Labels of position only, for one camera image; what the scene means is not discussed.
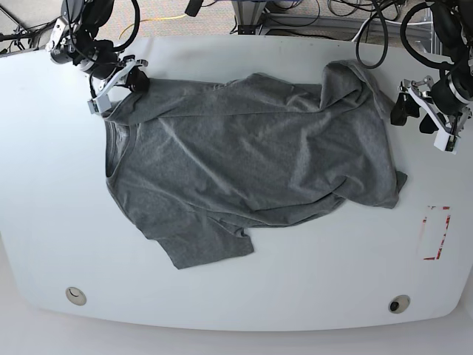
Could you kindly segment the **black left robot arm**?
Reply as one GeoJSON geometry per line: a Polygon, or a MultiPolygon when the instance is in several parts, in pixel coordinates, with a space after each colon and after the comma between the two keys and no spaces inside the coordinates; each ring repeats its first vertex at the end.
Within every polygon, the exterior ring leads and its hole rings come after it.
{"type": "Polygon", "coordinates": [[[419,118],[421,105],[426,112],[419,125],[424,134],[459,136],[465,122],[472,116],[472,22],[462,14],[471,10],[471,1],[424,1],[412,7],[400,25],[400,37],[406,51],[419,63],[437,70],[439,80],[429,76],[419,81],[403,80],[398,100],[390,114],[393,126],[403,126],[407,118],[419,118]],[[429,9],[436,37],[451,61],[434,62],[422,56],[410,45],[406,29],[419,11],[429,9]]]}

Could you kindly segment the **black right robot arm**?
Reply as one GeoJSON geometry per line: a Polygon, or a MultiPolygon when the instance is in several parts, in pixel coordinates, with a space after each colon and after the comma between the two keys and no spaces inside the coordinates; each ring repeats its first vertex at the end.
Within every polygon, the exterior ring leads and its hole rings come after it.
{"type": "Polygon", "coordinates": [[[93,80],[109,83],[114,75],[119,75],[113,86],[125,87],[132,92],[145,92],[149,80],[139,70],[147,62],[137,60],[134,55],[120,57],[136,39],[140,27],[140,7],[132,0],[134,21],[132,33],[120,45],[110,40],[98,40],[99,29],[110,19],[113,1],[64,1],[61,16],[54,23],[46,51],[55,64],[71,63],[89,75],[89,88],[93,99],[99,94],[93,80]]]}

